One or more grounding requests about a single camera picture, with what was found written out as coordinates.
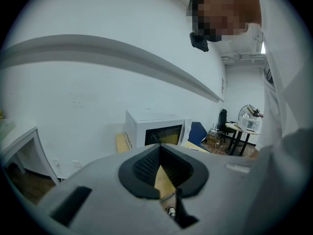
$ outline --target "microwave door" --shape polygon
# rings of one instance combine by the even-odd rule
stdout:
[[[247,126],[247,129],[252,131],[253,130],[253,125],[254,125],[254,122],[253,121],[248,121],[248,126]]]
[[[170,143],[177,145],[182,125],[146,130],[145,145],[154,143]]]

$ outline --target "wooden floor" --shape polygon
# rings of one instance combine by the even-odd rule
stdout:
[[[203,144],[203,146],[207,147],[207,149],[211,153],[225,155],[225,149],[228,148],[230,143],[230,139],[224,139],[220,141],[220,144],[215,147]],[[244,156],[250,156],[255,151],[254,146],[247,144],[244,150]],[[20,170],[17,168],[15,164],[9,166],[6,169],[6,173],[11,179],[12,183],[15,187],[21,192],[21,194],[34,203],[35,205],[40,201],[40,199],[50,190],[55,184],[51,179],[47,179],[40,175],[36,175],[30,172],[26,172],[26,174],[22,174]],[[176,196],[165,197],[161,199],[161,205],[164,209],[167,207],[175,207],[176,206]]]
[[[204,147],[206,147],[211,153],[220,154],[220,155],[225,155],[226,156],[226,154],[225,154],[226,151],[225,150],[228,149],[230,141],[231,141],[231,139],[226,138],[225,142],[224,142],[224,138],[222,138],[221,141],[220,141],[220,144],[216,146],[217,149],[214,146],[209,146],[209,145],[207,145],[205,143],[203,143],[202,145]],[[240,153],[241,149],[242,149],[242,146],[241,147],[237,147],[238,153]],[[247,144],[246,147],[245,147],[243,156],[250,156],[254,151],[255,151],[255,147],[250,145],[250,144]]]
[[[20,193],[35,205],[55,186],[51,179],[30,172],[22,174],[15,164],[11,164],[6,173]]]

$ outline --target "label sticker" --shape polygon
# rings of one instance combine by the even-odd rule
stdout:
[[[249,167],[249,166],[243,166],[240,164],[233,164],[233,163],[228,163],[226,165],[226,168],[231,169],[231,170],[235,170],[238,172],[242,172],[242,173],[249,173],[251,170],[251,167]]]

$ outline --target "black office chair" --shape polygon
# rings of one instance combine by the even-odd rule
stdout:
[[[225,136],[226,133],[234,133],[235,131],[233,129],[228,128],[225,124],[229,123],[226,121],[226,117],[227,117],[227,110],[222,109],[220,112],[220,117],[219,117],[219,125],[218,125],[218,130],[219,132],[224,133],[224,142],[225,142]]]

